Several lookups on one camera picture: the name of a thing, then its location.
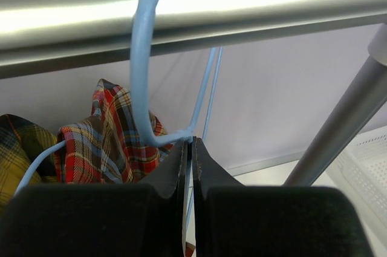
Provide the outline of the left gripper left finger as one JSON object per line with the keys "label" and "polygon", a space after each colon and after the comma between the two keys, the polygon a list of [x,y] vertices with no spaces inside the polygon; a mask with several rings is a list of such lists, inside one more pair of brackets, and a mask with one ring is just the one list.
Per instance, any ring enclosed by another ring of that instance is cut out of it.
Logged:
{"label": "left gripper left finger", "polygon": [[23,188],[1,219],[2,256],[183,256],[185,142],[138,183]]}

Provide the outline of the blue hanger of red shirt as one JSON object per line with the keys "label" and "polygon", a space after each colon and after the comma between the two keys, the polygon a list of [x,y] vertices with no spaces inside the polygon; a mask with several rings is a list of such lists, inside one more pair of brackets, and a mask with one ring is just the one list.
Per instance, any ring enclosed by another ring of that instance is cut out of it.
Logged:
{"label": "blue hanger of red shirt", "polygon": [[19,185],[17,186],[15,190],[15,196],[19,193],[21,189],[23,189],[25,186],[27,186],[33,176],[33,174],[36,172],[37,168],[40,166],[40,164],[51,154],[54,152],[62,149],[65,146],[66,141],[61,141],[58,144],[55,144],[54,146],[49,147],[48,149],[41,152],[35,160],[32,162],[32,164],[28,167],[25,174],[23,175]]}

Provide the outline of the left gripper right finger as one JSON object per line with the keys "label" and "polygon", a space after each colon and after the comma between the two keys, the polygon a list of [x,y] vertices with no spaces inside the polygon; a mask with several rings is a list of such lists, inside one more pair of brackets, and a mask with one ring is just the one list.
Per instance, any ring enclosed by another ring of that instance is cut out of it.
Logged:
{"label": "left gripper right finger", "polygon": [[198,256],[372,256],[354,206],[319,186],[245,186],[192,142]]}

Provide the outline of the red plaid shirt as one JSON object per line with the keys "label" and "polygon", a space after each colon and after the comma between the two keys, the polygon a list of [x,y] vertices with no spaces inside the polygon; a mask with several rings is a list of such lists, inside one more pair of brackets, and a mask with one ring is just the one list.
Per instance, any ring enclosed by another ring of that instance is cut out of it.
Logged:
{"label": "red plaid shirt", "polygon": [[63,126],[58,140],[65,147],[54,155],[62,184],[138,183],[156,169],[176,144],[146,145],[132,116],[130,92],[99,80],[91,115]]}

